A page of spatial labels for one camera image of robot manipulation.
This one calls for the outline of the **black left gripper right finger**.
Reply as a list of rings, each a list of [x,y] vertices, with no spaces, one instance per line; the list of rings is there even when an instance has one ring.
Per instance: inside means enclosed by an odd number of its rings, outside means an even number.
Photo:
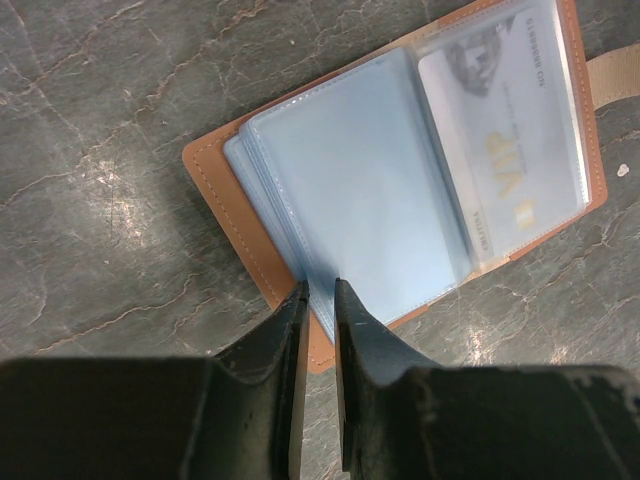
[[[335,285],[342,468],[354,479],[635,479],[639,383],[606,365],[444,367]]]

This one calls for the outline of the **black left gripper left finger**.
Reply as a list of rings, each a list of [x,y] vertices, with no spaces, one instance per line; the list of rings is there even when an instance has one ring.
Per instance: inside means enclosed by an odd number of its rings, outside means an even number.
[[[214,356],[1,365],[5,479],[296,479],[309,288]]]

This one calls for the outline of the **brown leather card holder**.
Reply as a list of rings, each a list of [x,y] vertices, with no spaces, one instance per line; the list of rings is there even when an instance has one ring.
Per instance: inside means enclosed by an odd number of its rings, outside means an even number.
[[[505,1],[475,1],[188,144],[184,165],[271,307],[310,287],[308,368],[335,362],[335,282],[387,326],[515,260],[608,195],[597,109],[639,92],[639,48],[584,53],[576,6],[556,3],[585,154],[583,212],[478,262],[418,72],[439,33]]]

